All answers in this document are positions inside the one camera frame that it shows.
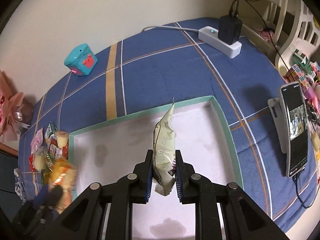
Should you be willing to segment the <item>cream white snack packet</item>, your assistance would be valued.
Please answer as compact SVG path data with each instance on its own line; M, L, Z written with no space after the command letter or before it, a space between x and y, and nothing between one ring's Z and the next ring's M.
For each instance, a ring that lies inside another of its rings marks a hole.
M175 104L172 103L153 131L153 179L155 191L162 196L169 195L175 184L176 133L171 125L174 108Z

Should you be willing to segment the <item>yellow orange snack packet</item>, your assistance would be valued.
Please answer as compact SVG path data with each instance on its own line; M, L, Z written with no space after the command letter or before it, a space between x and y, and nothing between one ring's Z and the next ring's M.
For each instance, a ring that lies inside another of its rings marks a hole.
M72 202L72 190L75 183L76 169L65 159L57 159L52 166L49 175L49 192L56 185L60 185L63 190L61 199L59 200L56 211L61 214Z

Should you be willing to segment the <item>clear round bun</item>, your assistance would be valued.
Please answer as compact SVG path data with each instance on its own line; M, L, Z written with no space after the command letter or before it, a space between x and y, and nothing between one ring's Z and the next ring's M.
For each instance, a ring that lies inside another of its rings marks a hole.
M52 161L48 154L48 149L44 146L39 146L33 153L33 167L37 172L50 169Z

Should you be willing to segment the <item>red green rice cracker packet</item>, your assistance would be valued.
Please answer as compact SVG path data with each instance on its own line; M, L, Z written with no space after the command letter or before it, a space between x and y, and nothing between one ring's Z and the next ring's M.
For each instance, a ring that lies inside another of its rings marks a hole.
M68 159L69 133L65 131L56 131L50 137L49 155L54 159Z

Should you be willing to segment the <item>green white cracker packet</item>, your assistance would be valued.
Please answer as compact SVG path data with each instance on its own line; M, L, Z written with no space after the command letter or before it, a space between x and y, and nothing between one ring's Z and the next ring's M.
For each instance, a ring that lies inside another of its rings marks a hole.
M50 143L50 139L52 136L54 136L56 131L57 131L57 127L52 122L50 122L44 134L44 138L47 144Z

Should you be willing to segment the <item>pink snack packet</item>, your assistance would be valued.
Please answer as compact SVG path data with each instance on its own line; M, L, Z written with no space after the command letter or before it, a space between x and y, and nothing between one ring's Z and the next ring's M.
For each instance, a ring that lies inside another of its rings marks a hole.
M31 141L31 154L34 154L37 149L43 144L43 128L39 129Z

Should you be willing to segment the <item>blue plaid tablecloth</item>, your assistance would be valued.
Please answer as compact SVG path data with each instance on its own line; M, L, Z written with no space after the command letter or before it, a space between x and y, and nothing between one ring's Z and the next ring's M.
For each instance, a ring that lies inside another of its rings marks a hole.
M25 195L34 198L41 177L29 167L30 144L49 123L67 132L168 104L213 96L220 104L240 161L245 191L288 231L313 201L317 172L313 152L295 186L285 176L285 155L267 107L285 82L247 38L230 59L195 33L146 31L97 54L88 76L67 74L38 101L30 129L20 139L18 166Z

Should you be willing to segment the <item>smartphone on white stand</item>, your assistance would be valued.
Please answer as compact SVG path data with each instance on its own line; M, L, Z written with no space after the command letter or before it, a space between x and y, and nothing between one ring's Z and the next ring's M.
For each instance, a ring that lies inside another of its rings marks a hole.
M279 96L267 101L280 149L286 155L286 176L292 178L308 161L309 131L305 100L300 84L287 83L280 87Z

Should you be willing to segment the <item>teal toy box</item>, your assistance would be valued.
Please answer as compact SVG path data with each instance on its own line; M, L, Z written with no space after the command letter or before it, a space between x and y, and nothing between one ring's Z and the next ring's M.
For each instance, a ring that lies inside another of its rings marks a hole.
M88 76L97 64L98 59L88 44L76 46L65 58L64 65L77 76Z

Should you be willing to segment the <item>pink flower bouquet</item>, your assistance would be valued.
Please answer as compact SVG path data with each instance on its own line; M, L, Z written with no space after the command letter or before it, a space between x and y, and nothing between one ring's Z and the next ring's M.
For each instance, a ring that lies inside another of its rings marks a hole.
M33 115L32 105L24 93L14 94L1 72L1 143L17 141L23 129L28 129Z

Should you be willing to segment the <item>white power strip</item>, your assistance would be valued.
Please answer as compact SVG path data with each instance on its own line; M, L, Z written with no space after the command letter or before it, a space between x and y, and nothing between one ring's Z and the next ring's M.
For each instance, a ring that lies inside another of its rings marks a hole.
M225 54L230 59L238 56L240 54L242 44L239 41L236 41L235 43L228 45L227 43L219 39L218 33L219 31L217 29L206 26L199 29L198 38L202 42Z

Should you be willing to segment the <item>black power adapter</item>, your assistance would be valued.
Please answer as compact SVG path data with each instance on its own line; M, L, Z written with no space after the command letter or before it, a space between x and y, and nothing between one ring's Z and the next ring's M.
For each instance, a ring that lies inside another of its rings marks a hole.
M231 16L221 16L219 18L218 38L228 45L239 40L242 29L242 20Z

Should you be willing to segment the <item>colourful clutter pile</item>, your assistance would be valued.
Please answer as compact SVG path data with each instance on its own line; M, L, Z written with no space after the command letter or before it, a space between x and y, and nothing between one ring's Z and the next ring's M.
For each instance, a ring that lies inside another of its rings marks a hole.
M297 81L300 84L305 100L309 131L308 161L306 166L314 160L317 172L319 172L319 106L315 92L316 74L309 59L301 52L295 52L293 54L293 61L295 64L287 71L285 77L288 80L288 83Z

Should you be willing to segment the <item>white chair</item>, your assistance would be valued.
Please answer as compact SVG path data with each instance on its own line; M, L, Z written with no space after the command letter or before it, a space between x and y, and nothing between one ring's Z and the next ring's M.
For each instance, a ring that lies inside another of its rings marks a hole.
M302 0L268 1L262 24L267 24L269 30L259 39L276 70L284 73L293 65L295 52L307 59L318 54L319 22Z

